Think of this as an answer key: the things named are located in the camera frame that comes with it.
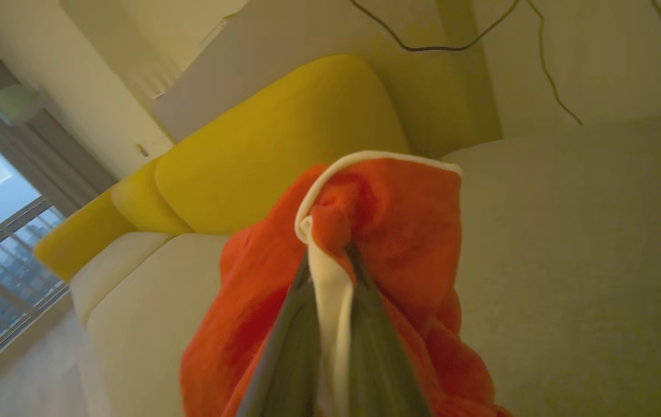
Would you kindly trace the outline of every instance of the curtain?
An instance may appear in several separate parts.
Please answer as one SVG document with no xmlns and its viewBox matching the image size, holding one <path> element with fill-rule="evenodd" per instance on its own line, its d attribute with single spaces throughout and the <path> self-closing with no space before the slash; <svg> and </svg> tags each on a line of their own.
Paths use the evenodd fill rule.
<svg viewBox="0 0 661 417">
<path fill-rule="evenodd" d="M 15 84 L 18 80 L 0 63 L 0 90 Z M 45 110 L 23 126 L 9 127 L 0 120 L 0 153 L 65 216 L 116 183 Z"/>
</svg>

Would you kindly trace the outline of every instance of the white wall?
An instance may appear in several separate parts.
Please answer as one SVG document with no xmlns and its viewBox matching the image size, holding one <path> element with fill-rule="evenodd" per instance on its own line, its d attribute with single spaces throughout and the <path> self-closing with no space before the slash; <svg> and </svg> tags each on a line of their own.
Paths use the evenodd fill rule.
<svg viewBox="0 0 661 417">
<path fill-rule="evenodd" d="M 512 0 L 474 0 L 486 27 Z M 661 114 L 661 25 L 648 0 L 534 0 L 546 18 L 547 66 L 586 124 Z M 576 126 L 539 65 L 539 19 L 523 0 L 484 40 L 505 136 Z"/>
<path fill-rule="evenodd" d="M 119 0 L 130 21 L 161 55 L 184 71 L 200 43 L 224 16 L 247 0 Z"/>
<path fill-rule="evenodd" d="M 449 40 L 435 0 L 362 3 L 410 45 L 458 41 Z M 481 51 L 407 52 L 347 0 L 250 0 L 153 112 L 175 140 L 182 140 L 293 69 L 338 53 L 360 56 L 378 74 L 416 153 L 436 158 L 502 137 L 494 105 L 483 104 L 492 100 L 489 90 L 467 82 L 486 77 L 476 71 L 484 64 L 468 61 Z"/>
<path fill-rule="evenodd" d="M 54 116 L 114 175 L 136 171 L 171 146 L 55 0 L 0 0 L 0 55 L 49 96 Z"/>
</svg>

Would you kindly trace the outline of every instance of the yellow sofa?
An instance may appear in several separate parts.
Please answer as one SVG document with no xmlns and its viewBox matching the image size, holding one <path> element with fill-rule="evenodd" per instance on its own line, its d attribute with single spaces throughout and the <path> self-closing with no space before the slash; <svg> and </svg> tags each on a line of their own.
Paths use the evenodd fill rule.
<svg viewBox="0 0 661 417">
<path fill-rule="evenodd" d="M 261 219 L 305 169 L 364 149 L 408 151 L 393 106 L 360 59 L 323 58 L 227 111 L 37 244 L 34 255 L 70 283 L 114 415 L 184 415 L 180 356 L 219 292 L 227 235 Z"/>
<path fill-rule="evenodd" d="M 52 230 L 34 256 L 69 282 L 127 232 L 228 235 L 261 219 L 313 164 L 365 149 L 409 151 L 388 94 L 359 58 L 322 58 L 114 185 Z"/>
</svg>

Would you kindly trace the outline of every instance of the yellow cushion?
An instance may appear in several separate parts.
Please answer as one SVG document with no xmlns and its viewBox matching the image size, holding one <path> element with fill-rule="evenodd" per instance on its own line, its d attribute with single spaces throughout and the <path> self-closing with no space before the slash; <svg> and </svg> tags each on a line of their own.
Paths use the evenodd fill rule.
<svg viewBox="0 0 661 417">
<path fill-rule="evenodd" d="M 354 56 L 309 63 L 219 116 L 155 169 L 160 192 L 197 233 L 258 221 L 313 164 L 362 150 L 409 152 L 388 94 Z"/>
<path fill-rule="evenodd" d="M 144 232 L 171 235 L 193 233 L 193 230 L 163 200 L 155 184 L 155 166 L 150 161 L 139 171 L 126 177 L 111 188 L 111 198 L 119 212 L 134 227 Z"/>
<path fill-rule="evenodd" d="M 34 246 L 34 258 L 70 282 L 108 244 L 135 228 L 111 201 L 111 188 L 52 229 Z"/>
</svg>

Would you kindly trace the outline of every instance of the white sofa seat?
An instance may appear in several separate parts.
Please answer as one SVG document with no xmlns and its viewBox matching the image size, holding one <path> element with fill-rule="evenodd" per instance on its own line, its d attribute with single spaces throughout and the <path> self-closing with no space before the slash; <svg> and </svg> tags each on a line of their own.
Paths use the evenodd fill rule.
<svg viewBox="0 0 661 417">
<path fill-rule="evenodd" d="M 83 327 L 98 303 L 170 238 L 166 233 L 127 233 L 106 246 L 73 277 L 73 305 Z"/>
<path fill-rule="evenodd" d="M 119 283 L 87 322 L 117 417 L 182 417 L 181 354 L 220 289 L 227 236 L 180 235 Z"/>
</svg>

